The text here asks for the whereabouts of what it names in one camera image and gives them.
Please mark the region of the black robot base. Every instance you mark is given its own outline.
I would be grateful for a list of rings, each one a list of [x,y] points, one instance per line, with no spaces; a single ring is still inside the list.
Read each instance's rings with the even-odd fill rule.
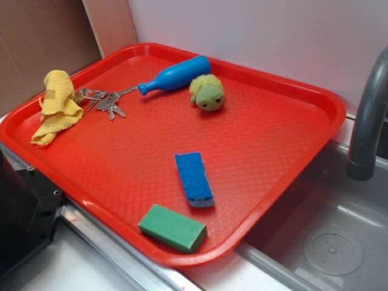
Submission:
[[[16,170],[1,152],[1,279],[52,243],[64,198],[39,170]]]

